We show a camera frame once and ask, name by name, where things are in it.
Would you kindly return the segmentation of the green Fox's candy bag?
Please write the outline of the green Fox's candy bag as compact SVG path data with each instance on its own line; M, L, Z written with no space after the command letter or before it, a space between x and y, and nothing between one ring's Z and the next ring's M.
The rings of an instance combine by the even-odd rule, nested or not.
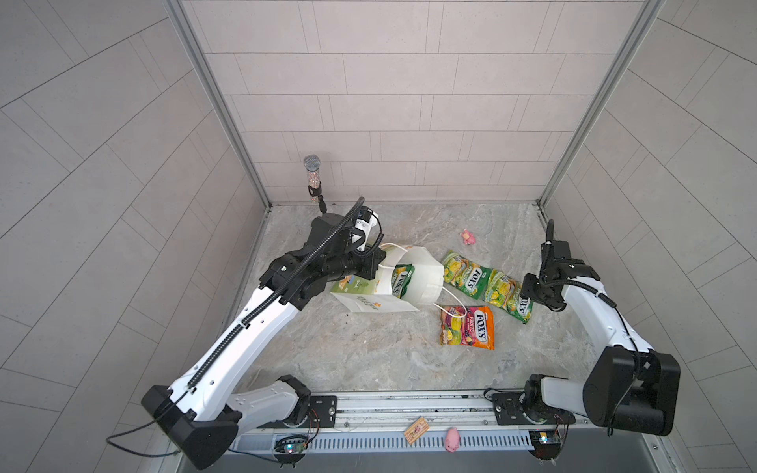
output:
M472 299L483 298L493 273L492 268L481 266L453 250L447 252L442 265L446 284Z
M508 315L528 324L531 319L533 301L522 294L522 283L502 271L494 270L486 286L483 301Z
M394 267L390 280L394 297L401 299L405 296L414 272L415 267L412 264L398 264Z

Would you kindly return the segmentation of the white illustrated paper bag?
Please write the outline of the white illustrated paper bag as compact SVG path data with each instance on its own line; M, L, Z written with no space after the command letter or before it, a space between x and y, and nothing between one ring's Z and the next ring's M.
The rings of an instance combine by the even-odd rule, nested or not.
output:
M402 313L436 307L442 292L466 305L444 283L444 266L424 246L382 244L386 258L372 280L348 276L330 291L351 313Z

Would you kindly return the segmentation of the orange Fox's candy bag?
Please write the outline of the orange Fox's candy bag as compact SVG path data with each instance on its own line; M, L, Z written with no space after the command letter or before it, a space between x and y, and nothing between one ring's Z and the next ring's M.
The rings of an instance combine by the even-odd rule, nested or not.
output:
M488 307L441 307L441 344L494 351L494 313Z

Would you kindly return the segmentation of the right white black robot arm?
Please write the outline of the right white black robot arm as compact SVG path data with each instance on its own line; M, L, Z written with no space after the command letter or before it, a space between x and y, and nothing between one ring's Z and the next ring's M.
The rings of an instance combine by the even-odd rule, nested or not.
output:
M571 309L595 345L597 360L585 380L534 374L521 392L489 389L500 426L568 425L584 420L610 434L670 434L681 368L639 335L610 299L599 274L548 233L538 273L526 274L528 301L559 313Z

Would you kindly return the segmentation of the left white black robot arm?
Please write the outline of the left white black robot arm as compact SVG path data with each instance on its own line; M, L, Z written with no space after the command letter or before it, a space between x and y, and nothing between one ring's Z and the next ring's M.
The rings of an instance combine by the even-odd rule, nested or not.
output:
M204 470L250 430L311 422L311 390L295 376L247 393L234 389L275 335L328 283L376 275L386 252L380 236L369 236L380 228L378 215L363 203L344 216L314 218L304 246L271 262L233 324L199 361L171 385L148 390L141 404L177 453Z

